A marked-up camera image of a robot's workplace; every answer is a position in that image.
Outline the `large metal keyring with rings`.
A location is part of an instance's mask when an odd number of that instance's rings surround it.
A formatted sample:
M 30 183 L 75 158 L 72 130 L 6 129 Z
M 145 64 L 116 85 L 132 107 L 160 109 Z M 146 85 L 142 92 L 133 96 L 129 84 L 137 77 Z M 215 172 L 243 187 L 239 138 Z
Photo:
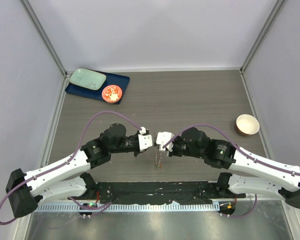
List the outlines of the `large metal keyring with rings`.
M 158 133 L 155 132 L 154 135 L 153 135 L 153 156 L 154 156 L 154 165 L 155 167 L 158 169 L 158 170 L 161 170 L 159 169 L 159 165 L 162 164 L 161 163 L 161 160 L 162 160 L 162 155 L 161 155 L 161 152 L 160 152 L 160 147 L 157 145 L 157 136 L 158 136 Z

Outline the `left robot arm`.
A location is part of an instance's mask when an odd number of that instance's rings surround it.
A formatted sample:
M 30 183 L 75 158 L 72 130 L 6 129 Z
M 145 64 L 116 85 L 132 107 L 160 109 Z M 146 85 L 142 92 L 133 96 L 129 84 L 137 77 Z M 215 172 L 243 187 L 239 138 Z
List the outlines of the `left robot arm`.
M 14 218 L 22 218 L 45 203 L 67 197 L 92 199 L 97 184 L 87 172 L 110 161 L 112 154 L 137 156 L 153 146 L 153 138 L 142 127 L 126 136 L 126 127 L 112 124 L 100 136 L 82 145 L 78 151 L 45 167 L 11 172 L 5 191 Z

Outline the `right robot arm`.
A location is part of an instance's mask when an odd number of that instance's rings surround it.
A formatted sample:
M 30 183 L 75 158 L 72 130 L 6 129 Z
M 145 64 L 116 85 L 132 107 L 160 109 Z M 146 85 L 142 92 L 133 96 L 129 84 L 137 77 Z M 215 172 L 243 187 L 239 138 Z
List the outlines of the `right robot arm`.
M 300 209 L 300 166 L 277 162 L 236 145 L 229 138 L 211 139 L 195 126 L 174 135 L 165 133 L 157 139 L 161 151 L 168 156 L 187 156 L 203 159 L 205 164 L 217 168 L 251 174 L 221 174 L 216 193 L 223 198 L 230 194 L 273 195 Z

